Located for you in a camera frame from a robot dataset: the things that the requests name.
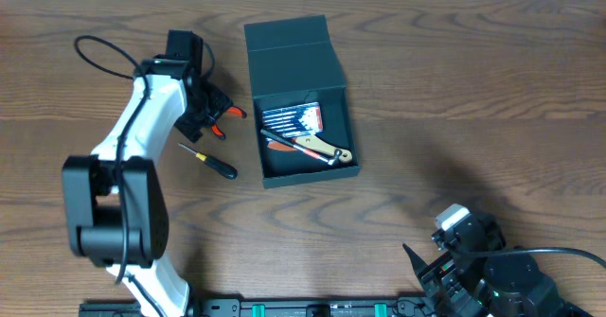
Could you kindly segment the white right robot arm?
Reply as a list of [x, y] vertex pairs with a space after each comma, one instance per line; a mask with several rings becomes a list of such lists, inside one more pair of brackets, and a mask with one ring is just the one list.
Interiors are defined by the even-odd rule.
[[535, 254], [596, 255], [571, 248], [506, 247], [494, 216], [454, 205], [436, 217], [432, 241], [443, 254], [428, 264], [408, 245], [413, 271], [436, 316], [562, 317], [589, 313], [561, 297]]

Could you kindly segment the blue precision screwdriver set case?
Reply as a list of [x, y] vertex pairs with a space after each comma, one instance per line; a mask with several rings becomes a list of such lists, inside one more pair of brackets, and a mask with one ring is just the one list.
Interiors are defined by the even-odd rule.
[[285, 138], [314, 135], [324, 130], [318, 102], [267, 110], [261, 118], [264, 129]]

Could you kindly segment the red handled pliers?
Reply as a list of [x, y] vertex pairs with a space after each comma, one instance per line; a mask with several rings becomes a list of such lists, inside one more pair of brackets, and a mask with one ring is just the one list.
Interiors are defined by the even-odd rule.
[[224, 141], [226, 139], [226, 134], [223, 130], [224, 122], [231, 122], [237, 119], [244, 120], [248, 116], [248, 113], [245, 112], [241, 107], [236, 105], [231, 105], [227, 107], [223, 112], [214, 117], [212, 120], [211, 131], [215, 137], [219, 140]]

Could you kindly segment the black handled claw hammer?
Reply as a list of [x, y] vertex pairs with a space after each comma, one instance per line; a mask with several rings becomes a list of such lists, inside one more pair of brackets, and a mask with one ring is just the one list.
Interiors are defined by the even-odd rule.
[[278, 143], [281, 143], [285, 146], [294, 148], [295, 150], [298, 150], [308, 156], [310, 156], [311, 158], [314, 158], [316, 160], [322, 161], [326, 164], [328, 164], [329, 166], [333, 166], [336, 165], [339, 162], [339, 157], [341, 155], [341, 151], [337, 150], [333, 156], [331, 158], [327, 157], [324, 154], [318, 153], [314, 150], [310, 150], [309, 148], [306, 148], [302, 145], [299, 145], [295, 142], [292, 142], [291, 140], [285, 139], [280, 135], [277, 135], [271, 131], [267, 131], [265, 129], [261, 129], [260, 133], [266, 137], [269, 137], [270, 139], [277, 141]]

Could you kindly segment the orange scraper wooden handle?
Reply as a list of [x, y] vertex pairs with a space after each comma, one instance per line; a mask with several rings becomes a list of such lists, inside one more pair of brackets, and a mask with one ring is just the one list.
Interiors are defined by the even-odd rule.
[[[313, 150], [313, 151], [316, 151], [316, 152], [319, 152], [319, 153], [322, 153], [322, 154], [325, 154], [328, 156], [332, 156], [337, 150], [340, 150], [341, 155], [339, 156], [339, 161], [342, 163], [350, 163], [353, 160], [353, 155], [349, 150], [347, 150], [345, 148], [335, 147], [335, 146], [323, 141], [316, 135], [298, 136], [298, 137], [295, 137], [293, 139], [293, 141], [305, 148], [308, 148], [310, 150]], [[270, 150], [288, 151], [288, 152], [295, 151], [295, 148], [281, 144], [274, 140], [269, 140], [267, 147]]]

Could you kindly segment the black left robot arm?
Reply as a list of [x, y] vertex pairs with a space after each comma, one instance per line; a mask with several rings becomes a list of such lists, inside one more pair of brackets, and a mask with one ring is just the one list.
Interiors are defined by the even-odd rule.
[[165, 53], [134, 64], [133, 94], [110, 133], [62, 166], [72, 252], [124, 284], [144, 316], [203, 313], [166, 252], [169, 214], [156, 164], [172, 129], [195, 143], [224, 113], [240, 112], [210, 82], [208, 48], [191, 31], [170, 31]]

